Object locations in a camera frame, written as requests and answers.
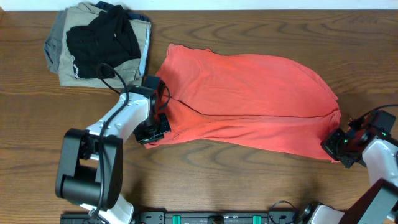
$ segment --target white logo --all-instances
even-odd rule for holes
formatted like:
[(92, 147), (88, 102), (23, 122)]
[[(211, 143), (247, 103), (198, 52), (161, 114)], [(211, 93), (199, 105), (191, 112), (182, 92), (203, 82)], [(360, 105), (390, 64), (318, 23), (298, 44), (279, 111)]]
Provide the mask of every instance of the white logo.
[[(72, 63), (75, 61), (75, 56), (72, 55)], [(77, 66), (75, 64), (73, 64), (73, 68), (75, 68), (75, 78), (79, 78), (79, 68), (77, 68)]]
[(73, 64), (73, 67), (75, 68), (76, 72), (75, 72), (75, 78), (79, 78), (78, 72), (79, 72), (79, 68), (77, 68), (77, 66), (75, 64)]

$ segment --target green clip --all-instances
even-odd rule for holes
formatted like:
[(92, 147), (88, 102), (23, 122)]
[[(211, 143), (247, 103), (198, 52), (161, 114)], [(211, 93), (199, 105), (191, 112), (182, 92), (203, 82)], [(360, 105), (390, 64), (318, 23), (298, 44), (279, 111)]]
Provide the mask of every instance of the green clip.
[(261, 224), (261, 216), (253, 215), (253, 224)]
[(173, 215), (173, 224), (181, 224), (181, 216)]

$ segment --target clothing pile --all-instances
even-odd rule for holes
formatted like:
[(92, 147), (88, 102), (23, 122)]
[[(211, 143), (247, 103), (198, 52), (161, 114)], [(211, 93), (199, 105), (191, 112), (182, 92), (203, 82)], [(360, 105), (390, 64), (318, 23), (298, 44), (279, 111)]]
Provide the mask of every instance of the clothing pile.
[(59, 75), (60, 86), (107, 86), (123, 84), (110, 71), (96, 73), (107, 63), (124, 81), (140, 85), (145, 74), (151, 24), (145, 16), (127, 12), (121, 6), (99, 2), (79, 3), (59, 11), (44, 44), (47, 67)]

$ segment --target orange cloth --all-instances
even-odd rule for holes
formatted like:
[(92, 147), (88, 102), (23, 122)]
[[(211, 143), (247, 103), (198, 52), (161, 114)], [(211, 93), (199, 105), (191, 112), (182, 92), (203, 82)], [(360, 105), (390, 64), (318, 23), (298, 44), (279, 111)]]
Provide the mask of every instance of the orange cloth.
[(148, 148), (210, 139), (331, 159), (320, 143), (339, 126), (337, 96), (297, 62), (170, 44), (157, 75), (170, 88), (172, 131)]

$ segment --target wire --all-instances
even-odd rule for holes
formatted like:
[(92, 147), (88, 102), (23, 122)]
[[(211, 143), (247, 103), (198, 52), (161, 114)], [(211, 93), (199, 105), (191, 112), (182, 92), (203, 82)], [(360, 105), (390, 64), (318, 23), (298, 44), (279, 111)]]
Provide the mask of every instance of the wire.
[(392, 106), (398, 106), (398, 104), (395, 103), (395, 104), (389, 104), (389, 105), (378, 106), (377, 108), (373, 108), (373, 109), (371, 109), (370, 111), (368, 111), (367, 113), (363, 114), (362, 116), (360, 116), (360, 117), (359, 117), (358, 119), (356, 119), (356, 120), (359, 120), (359, 119), (364, 118), (366, 115), (372, 113), (372, 112), (375, 111), (375, 110), (378, 110), (378, 109), (381, 109), (381, 108), (392, 107)]
[(120, 92), (119, 91), (117, 91), (117, 90), (115, 90), (113, 87), (111, 87), (105, 80), (104, 80), (104, 74), (102, 73), (102, 71), (101, 71), (101, 66), (98, 66), (97, 65), (97, 67), (95, 67), (95, 72), (97, 73), (97, 75), (99, 76), (99, 79), (109, 88), (109, 89), (111, 89), (112, 91), (114, 91), (115, 93), (117, 93), (118, 95), (120, 95)]
[[(96, 72), (98, 73), (98, 75), (100, 77), (103, 77), (102, 71), (101, 71), (101, 67), (106, 67), (108, 69), (110, 69), (112, 72), (115, 73), (115, 75), (118, 76), (118, 78), (120, 79), (120, 81), (123, 84), (124, 87), (124, 92), (126, 93), (126, 99), (124, 100), (123, 104), (108, 118), (108, 120), (106, 120), (103, 123), (103, 126), (101, 128), (101, 132), (99, 133), (99, 139), (98, 139), (98, 153), (99, 153), (99, 165), (101, 166), (101, 190), (99, 192), (99, 202), (98, 202), (98, 206), (96, 208), (96, 210), (93, 212), (93, 214), (91, 215), (91, 217), (96, 217), (96, 218), (100, 218), (102, 219), (100, 216), (98, 216), (101, 207), (102, 207), (102, 203), (104, 200), (104, 189), (105, 189), (105, 171), (104, 171), (104, 155), (103, 155), (103, 151), (104, 151), (104, 145), (102, 142), (102, 137), (104, 136), (105, 130), (108, 128), (109, 123), (112, 121), (112, 119), (118, 115), (118, 113), (123, 110), (123, 108), (125, 106), (127, 106), (127, 104), (129, 103), (129, 93), (127, 92), (127, 85), (124, 82), (123, 78), (119, 75), (119, 73), (117, 71), (115, 71), (115, 69), (113, 69), (110, 65), (105, 64), (105, 63), (99, 63), (96, 67)], [(112, 88), (111, 86), (109, 86), (104, 80), (103, 82), (105, 83), (105, 85), (107, 85), (110, 89), (112, 89), (113, 91), (117, 92), (114, 88)]]
[[(280, 203), (289, 204), (289, 205), (295, 210), (294, 216), (292, 217), (292, 221), (291, 221), (291, 222), (286, 222), (286, 224), (293, 224), (294, 220), (296, 219), (298, 210), (297, 210), (290, 202), (288, 202), (288, 201), (280, 200), (280, 201), (276, 202), (276, 203), (273, 204), (273, 205), (271, 206), (271, 208), (269, 209), (269, 213), (271, 212), (271, 210), (272, 210), (276, 205), (278, 205), (278, 204), (280, 204)], [(269, 220), (271, 220), (271, 222), (272, 222), (273, 224), (276, 224), (276, 222), (274, 221), (272, 215), (269, 215)]]
[(167, 99), (167, 101), (162, 106), (159, 107), (158, 110), (164, 109), (168, 105), (168, 103), (170, 101), (170, 90), (169, 90), (169, 88), (166, 85), (164, 87), (166, 88), (167, 93), (169, 94), (169, 98)]

